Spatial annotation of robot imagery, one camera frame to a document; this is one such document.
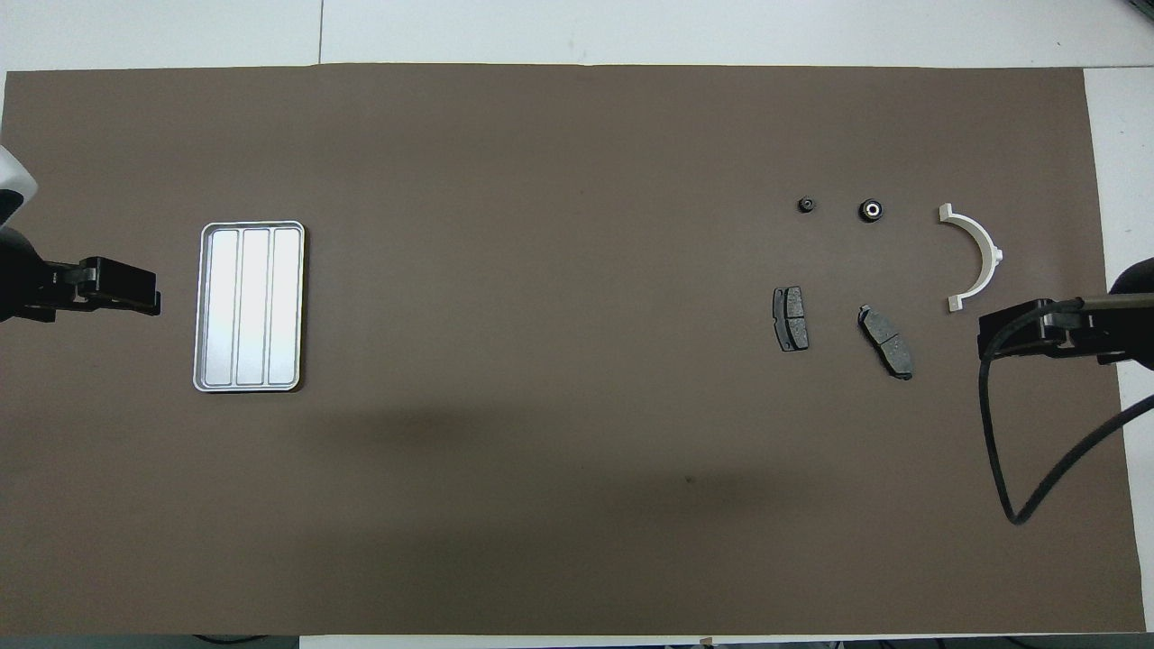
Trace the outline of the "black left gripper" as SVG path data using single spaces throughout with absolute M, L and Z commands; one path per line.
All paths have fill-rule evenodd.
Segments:
M 37 309 L 111 309 L 160 315 L 162 293 L 157 291 L 157 277 L 151 271 L 104 256 L 85 258 L 75 264 L 45 261 L 42 267 L 42 284 L 36 291 Z M 78 293 L 89 296 L 89 304 Z

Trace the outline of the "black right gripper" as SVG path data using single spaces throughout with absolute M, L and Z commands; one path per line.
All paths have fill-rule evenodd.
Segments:
M 1039 308 L 1049 308 L 1040 316 L 1039 334 L 1014 334 L 1007 337 L 994 355 L 995 359 L 1014 356 L 1046 356 L 1055 359 L 1094 357 L 1099 364 L 1114 363 L 1112 334 L 1106 324 L 1097 324 L 1099 312 L 1104 312 L 1112 298 L 1067 299 L 1073 306 L 1058 308 L 1059 303 L 1042 298 L 992 311 L 977 318 L 977 358 L 992 349 L 994 337 L 1018 318 Z

